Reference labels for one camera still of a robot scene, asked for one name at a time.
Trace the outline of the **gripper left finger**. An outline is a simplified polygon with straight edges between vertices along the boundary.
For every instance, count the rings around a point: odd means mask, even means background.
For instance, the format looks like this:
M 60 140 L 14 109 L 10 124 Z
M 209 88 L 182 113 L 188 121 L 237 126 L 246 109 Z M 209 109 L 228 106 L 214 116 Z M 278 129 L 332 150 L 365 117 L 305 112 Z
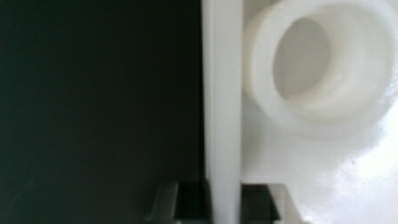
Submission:
M 209 224 L 207 192 L 198 182 L 157 186 L 145 224 Z

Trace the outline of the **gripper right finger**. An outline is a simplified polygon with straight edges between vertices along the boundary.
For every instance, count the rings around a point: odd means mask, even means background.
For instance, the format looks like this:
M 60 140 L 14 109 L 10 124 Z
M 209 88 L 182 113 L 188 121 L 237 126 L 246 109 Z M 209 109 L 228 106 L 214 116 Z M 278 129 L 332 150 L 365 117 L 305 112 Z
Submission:
M 241 185 L 241 224 L 307 224 L 282 184 Z

